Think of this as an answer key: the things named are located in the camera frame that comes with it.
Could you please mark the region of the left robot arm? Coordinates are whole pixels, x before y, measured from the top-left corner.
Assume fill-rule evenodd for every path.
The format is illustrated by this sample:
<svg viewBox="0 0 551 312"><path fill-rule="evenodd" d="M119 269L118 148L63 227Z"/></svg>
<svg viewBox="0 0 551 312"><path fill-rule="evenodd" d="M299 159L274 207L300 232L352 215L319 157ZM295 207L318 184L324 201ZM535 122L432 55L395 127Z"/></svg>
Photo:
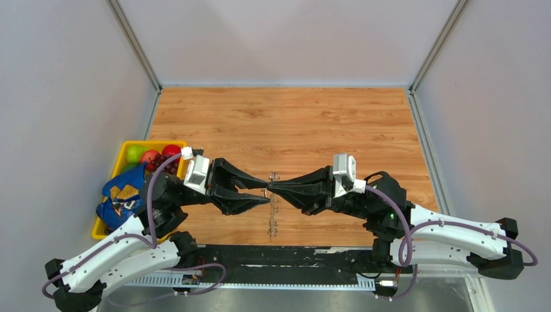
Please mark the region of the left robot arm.
<svg viewBox="0 0 551 312"><path fill-rule="evenodd" d="M184 177L157 169L141 190L143 206L87 251L45 265L49 295L60 311L91 311L110 293L156 270L199 270L199 248L178 230L186 205L211 203L224 215L238 215L268 199L250 194L266 181L239 170L223 158L189 157Z"/></svg>

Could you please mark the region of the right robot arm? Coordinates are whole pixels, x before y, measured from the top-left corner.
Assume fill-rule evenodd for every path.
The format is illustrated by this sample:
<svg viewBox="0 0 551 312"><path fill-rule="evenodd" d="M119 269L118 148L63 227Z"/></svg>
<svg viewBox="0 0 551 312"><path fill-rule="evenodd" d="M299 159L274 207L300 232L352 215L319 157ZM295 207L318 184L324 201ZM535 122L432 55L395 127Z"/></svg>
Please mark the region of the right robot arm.
<svg viewBox="0 0 551 312"><path fill-rule="evenodd" d="M304 215L333 211L364 220L374 236L371 262L379 271L434 264L474 267L497 280L516 279L526 264L514 249L517 223L466 221L407 200L407 191L386 172L364 179L327 166L301 177L268 183Z"/></svg>

